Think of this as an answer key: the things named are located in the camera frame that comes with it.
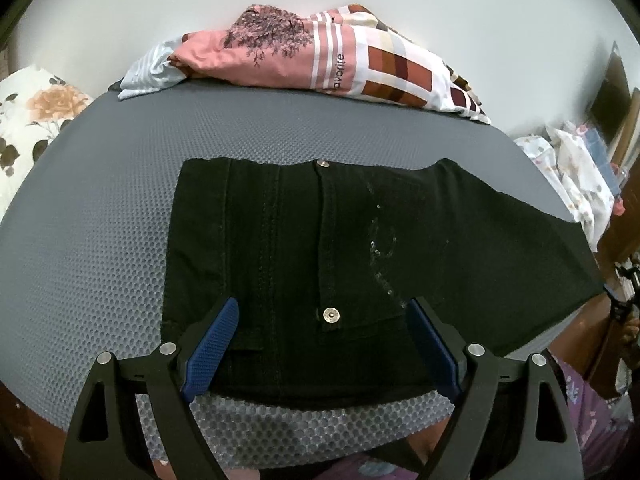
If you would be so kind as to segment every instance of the white wall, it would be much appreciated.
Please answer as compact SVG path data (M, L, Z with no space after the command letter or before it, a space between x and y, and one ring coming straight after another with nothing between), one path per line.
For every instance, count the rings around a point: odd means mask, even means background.
M442 56L512 135L578 120L614 40L640 86L640 46L609 0L35 0L15 33L15 62L98 96L154 42L225 28L253 3L302 15L363 4Z

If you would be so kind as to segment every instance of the orange rose print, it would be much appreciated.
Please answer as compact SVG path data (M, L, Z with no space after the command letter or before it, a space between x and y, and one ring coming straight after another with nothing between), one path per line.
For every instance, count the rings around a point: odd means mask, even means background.
M53 85L39 90L27 101L32 121L73 119L87 106L88 97L71 85Z

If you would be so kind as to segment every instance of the light blue fabric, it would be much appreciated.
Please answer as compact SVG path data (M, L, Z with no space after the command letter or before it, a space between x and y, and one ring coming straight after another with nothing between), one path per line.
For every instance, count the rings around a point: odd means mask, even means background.
M151 94L165 88L177 85L186 76L171 66L167 57L182 44L182 37L163 41L149 50L127 70L120 88L122 91L118 99L123 101L139 95Z
M387 462L368 461L360 466L358 473L371 478L379 478L381 476L390 475L396 469L398 469L396 466Z
M607 147L596 128L591 127L587 130L584 134L584 143L587 146L587 150L591 155L591 158L596 163L598 171L607 183L607 186L609 186L611 194L613 196L618 196L620 194L620 186L618 185L616 175L613 173L611 165L609 164Z

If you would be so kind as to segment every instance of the bed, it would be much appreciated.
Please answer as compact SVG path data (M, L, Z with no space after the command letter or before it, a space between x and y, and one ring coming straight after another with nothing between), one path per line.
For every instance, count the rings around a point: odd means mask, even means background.
M492 126L210 80L124 102L107 92L41 156L0 226L0 378L53 424L68 426L98 353L111 349L125 358L160 343L178 172L187 158L214 156L277 164L324 157L410 169L450 158L494 189L570 220L542 174ZM543 348L563 326L526 351ZM143 397L139 408L152 457L163 458ZM241 400L202 397L192 409L223 466L265 468L379 446L441 420L451 406L432 392L382 406L306 412L314 421L306 429L300 412ZM356 444L345 422L366 428L374 418L380 431ZM267 435L276 432L273 454ZM253 446L242 445L256 438Z

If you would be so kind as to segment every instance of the clothing pile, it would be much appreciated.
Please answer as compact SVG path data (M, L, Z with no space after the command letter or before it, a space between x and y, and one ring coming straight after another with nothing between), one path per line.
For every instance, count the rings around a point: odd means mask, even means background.
M572 124L565 123L563 130L547 126L545 137L521 137L515 142L580 222L591 250L597 252L616 201L584 139Z
M273 6L248 7L229 29L192 32L154 47L129 69L118 97L206 76L241 86L310 89L455 112L491 123L464 78L361 5L306 18Z

